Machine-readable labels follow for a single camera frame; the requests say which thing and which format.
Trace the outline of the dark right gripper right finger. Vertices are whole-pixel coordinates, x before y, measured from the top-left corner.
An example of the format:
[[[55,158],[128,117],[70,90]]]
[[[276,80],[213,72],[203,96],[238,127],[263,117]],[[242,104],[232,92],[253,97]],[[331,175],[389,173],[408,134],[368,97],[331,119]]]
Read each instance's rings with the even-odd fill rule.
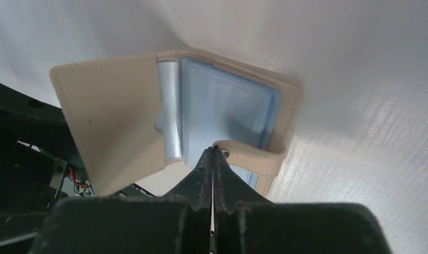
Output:
[[[218,253],[391,253],[371,211],[357,203],[273,203],[213,148]]]

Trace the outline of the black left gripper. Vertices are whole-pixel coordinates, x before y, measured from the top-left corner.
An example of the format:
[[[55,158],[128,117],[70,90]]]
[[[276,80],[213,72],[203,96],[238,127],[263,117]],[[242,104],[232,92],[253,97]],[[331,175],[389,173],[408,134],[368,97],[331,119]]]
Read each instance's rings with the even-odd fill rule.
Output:
[[[83,161],[60,108],[0,83],[0,253],[30,253],[46,217],[70,198],[50,186],[55,161],[33,144],[82,168]],[[95,197],[117,196],[91,183]]]

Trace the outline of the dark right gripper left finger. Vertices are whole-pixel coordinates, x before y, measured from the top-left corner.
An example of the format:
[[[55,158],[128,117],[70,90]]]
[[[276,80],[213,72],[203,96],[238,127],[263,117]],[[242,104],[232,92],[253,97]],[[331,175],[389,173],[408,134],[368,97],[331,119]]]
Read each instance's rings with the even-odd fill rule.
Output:
[[[209,253],[213,149],[162,197],[84,197],[59,202],[30,253]]]

